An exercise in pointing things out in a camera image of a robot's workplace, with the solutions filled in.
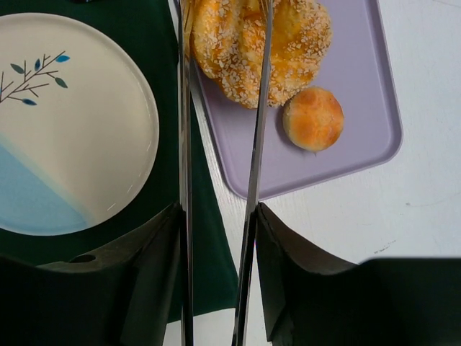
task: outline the white table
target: white table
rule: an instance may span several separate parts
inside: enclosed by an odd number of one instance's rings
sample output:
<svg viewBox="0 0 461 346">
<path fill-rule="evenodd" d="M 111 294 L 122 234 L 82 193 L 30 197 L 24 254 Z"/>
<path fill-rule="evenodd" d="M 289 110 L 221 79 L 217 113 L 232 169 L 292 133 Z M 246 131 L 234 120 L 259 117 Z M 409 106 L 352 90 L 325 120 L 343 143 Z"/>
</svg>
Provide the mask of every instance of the white table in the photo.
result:
<svg viewBox="0 0 461 346">
<path fill-rule="evenodd" d="M 266 203 L 290 228 L 352 262 L 460 256 L 461 0 L 381 0 L 380 6 L 403 123 L 401 150 L 382 166 Z M 226 187 L 205 114 L 198 116 L 238 267 L 245 202 Z M 230 345 L 233 313 L 197 317 L 196 345 Z M 179 323 L 168 325 L 165 346 L 180 345 L 180 335 Z M 268 345 L 257 267 L 247 345 Z"/>
</svg>

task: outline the tongs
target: tongs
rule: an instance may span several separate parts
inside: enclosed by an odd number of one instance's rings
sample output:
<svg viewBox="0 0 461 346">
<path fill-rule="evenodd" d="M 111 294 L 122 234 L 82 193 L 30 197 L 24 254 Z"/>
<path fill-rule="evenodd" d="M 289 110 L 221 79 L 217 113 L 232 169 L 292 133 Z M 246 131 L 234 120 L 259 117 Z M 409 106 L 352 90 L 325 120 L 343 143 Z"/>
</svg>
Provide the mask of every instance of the tongs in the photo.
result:
<svg viewBox="0 0 461 346">
<path fill-rule="evenodd" d="M 259 0 L 259 6 L 261 7 L 263 18 L 266 20 L 266 42 L 264 45 L 258 109 L 256 112 L 256 127 L 254 131 L 253 152 L 251 155 L 242 252 L 238 274 L 238 300 L 232 346 L 245 346 L 246 343 L 251 270 L 253 267 L 254 242 L 256 238 L 256 207 L 259 202 L 259 179 L 261 176 L 264 129 L 266 127 L 267 100 L 269 96 L 269 79 L 271 71 L 272 0 Z"/>
<path fill-rule="evenodd" d="M 182 346 L 194 344 L 194 304 L 192 280 L 192 153 L 190 115 L 190 33 L 194 17 L 194 0 L 181 0 L 179 11 L 179 203 L 182 209 L 180 228 Z"/>
</svg>

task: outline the white plate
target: white plate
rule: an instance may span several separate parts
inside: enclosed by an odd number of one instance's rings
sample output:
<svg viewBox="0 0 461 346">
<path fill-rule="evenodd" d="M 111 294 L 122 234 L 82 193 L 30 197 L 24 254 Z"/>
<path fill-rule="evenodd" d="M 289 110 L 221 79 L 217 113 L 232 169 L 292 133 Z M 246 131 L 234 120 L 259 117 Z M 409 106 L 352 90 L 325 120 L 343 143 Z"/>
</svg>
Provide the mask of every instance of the white plate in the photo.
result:
<svg viewBox="0 0 461 346">
<path fill-rule="evenodd" d="M 0 17 L 0 228 L 58 235 L 119 213 L 146 183 L 158 113 L 131 58 L 51 14 Z"/>
</svg>

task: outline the branch design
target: branch design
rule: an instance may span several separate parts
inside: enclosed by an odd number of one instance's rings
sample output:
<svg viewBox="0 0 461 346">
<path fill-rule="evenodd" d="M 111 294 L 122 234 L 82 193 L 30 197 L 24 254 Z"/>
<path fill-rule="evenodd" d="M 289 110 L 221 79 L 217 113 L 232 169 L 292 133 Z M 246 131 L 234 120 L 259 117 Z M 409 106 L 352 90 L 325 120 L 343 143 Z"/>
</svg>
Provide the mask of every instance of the branch design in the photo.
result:
<svg viewBox="0 0 461 346">
<path fill-rule="evenodd" d="M 55 76 L 55 74 L 59 72 L 58 70 L 46 71 L 46 68 L 52 63 L 55 63 L 55 62 L 64 63 L 68 61 L 70 58 L 64 55 L 65 52 L 66 51 L 59 53 L 53 59 L 50 59 L 51 56 L 47 56 L 46 54 L 43 54 L 43 57 L 38 58 L 33 64 L 32 69 L 30 69 L 29 71 L 27 70 L 26 60 L 24 60 L 24 63 L 21 64 L 21 66 L 15 63 L 10 64 L 13 71 L 22 75 L 22 83 L 19 84 L 15 89 L 11 90 L 8 94 L 5 94 L 5 91 L 14 83 L 14 81 L 9 82 L 4 87 L 4 84 L 5 84 L 4 74 L 5 73 L 4 71 L 2 71 L 1 80 L 0 80 L 0 104 L 7 99 L 13 99 L 16 101 L 20 101 L 24 103 L 25 105 L 29 105 L 29 106 L 37 105 L 36 101 L 34 101 L 33 99 L 16 97 L 16 94 L 30 92 L 33 96 L 38 98 L 37 89 L 50 85 L 50 83 L 41 83 L 41 84 L 31 85 L 30 81 L 34 77 L 46 76 L 46 77 L 52 78 L 58 86 L 60 86 L 61 88 L 67 89 L 68 87 L 65 81 L 62 80 L 62 78 Z"/>
</svg>

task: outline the purple tray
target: purple tray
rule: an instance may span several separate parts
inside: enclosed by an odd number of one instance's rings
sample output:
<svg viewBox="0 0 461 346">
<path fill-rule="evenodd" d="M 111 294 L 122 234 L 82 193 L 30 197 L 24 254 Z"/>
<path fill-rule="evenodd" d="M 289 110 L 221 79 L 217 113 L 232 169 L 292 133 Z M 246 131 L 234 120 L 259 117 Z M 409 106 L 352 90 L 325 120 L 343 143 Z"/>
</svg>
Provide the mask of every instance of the purple tray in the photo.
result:
<svg viewBox="0 0 461 346">
<path fill-rule="evenodd" d="M 312 85 L 331 90 L 344 111 L 344 131 L 318 154 L 289 141 L 282 109 L 270 109 L 260 198 L 267 199 L 389 161 L 402 141 L 393 78 L 376 0 L 323 0 L 334 36 Z M 205 109 L 229 188 L 246 198 L 256 111 L 226 99 L 201 72 Z"/>
</svg>

